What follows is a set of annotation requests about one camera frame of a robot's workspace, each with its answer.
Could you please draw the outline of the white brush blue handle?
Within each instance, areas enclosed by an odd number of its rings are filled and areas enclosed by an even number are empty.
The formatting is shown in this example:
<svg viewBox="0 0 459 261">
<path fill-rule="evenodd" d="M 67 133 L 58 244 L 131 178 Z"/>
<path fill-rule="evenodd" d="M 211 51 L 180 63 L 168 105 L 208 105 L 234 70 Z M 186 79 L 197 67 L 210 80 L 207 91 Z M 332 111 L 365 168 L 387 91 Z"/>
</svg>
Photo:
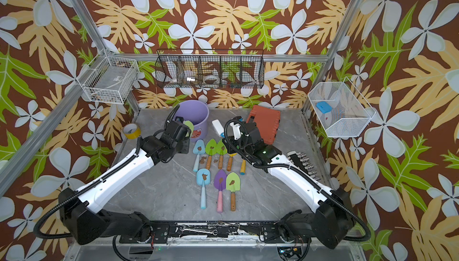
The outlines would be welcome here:
<svg viewBox="0 0 459 261">
<path fill-rule="evenodd" d="M 222 126 L 222 123 L 218 119 L 215 119 L 212 121 L 212 126 L 220 137 L 225 137 L 224 127 Z"/>
</svg>

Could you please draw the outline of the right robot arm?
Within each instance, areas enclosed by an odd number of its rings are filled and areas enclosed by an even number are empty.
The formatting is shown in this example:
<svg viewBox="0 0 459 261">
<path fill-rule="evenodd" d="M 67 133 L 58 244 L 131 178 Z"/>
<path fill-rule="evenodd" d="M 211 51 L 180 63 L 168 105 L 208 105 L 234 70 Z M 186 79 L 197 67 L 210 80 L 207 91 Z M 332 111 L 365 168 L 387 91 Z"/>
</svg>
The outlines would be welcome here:
<svg viewBox="0 0 459 261">
<path fill-rule="evenodd" d="M 256 123 L 230 119 L 224 125 L 224 144 L 253 167 L 279 179 L 311 209 L 310 213 L 296 210 L 285 215 L 279 220 L 281 233 L 317 238 L 329 249 L 336 248 L 342 240 L 371 239 L 369 227 L 350 208 L 349 194 L 320 183 L 293 158 L 266 144 Z"/>
</svg>

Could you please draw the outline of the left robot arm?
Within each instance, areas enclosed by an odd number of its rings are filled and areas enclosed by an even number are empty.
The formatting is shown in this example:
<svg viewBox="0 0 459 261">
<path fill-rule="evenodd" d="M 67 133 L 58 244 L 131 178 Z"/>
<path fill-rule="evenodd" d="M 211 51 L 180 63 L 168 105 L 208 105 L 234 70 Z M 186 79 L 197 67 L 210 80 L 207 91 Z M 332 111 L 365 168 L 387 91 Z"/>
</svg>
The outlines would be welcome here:
<svg viewBox="0 0 459 261">
<path fill-rule="evenodd" d="M 104 209 L 120 190 L 142 173 L 168 163 L 177 153 L 188 153 L 192 130 L 182 117 L 169 116 L 164 128 L 154 135 L 138 137 L 136 147 L 106 173 L 77 190 L 65 189 L 59 203 L 35 224 L 33 233 L 41 239 L 73 237 L 80 245 L 101 237 L 126 237 L 139 243 L 151 238 L 151 221 L 142 213 L 116 213 Z M 44 233 L 49 217 L 59 213 L 67 233 Z"/>
</svg>

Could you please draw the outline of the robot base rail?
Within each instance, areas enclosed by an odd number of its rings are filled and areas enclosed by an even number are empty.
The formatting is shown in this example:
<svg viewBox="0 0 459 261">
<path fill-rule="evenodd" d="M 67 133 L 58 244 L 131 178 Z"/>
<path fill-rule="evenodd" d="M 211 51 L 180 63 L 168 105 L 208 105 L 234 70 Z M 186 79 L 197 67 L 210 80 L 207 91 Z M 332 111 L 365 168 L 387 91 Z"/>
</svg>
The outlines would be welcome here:
<svg viewBox="0 0 459 261">
<path fill-rule="evenodd" d="M 153 221 L 151 235 L 146 241 L 153 245 L 171 245 L 174 241 L 198 241 L 200 243 L 244 242 L 261 244 L 305 244 L 314 237 L 312 231 L 288 229 L 280 221 L 259 222 L 173 222 Z"/>
</svg>

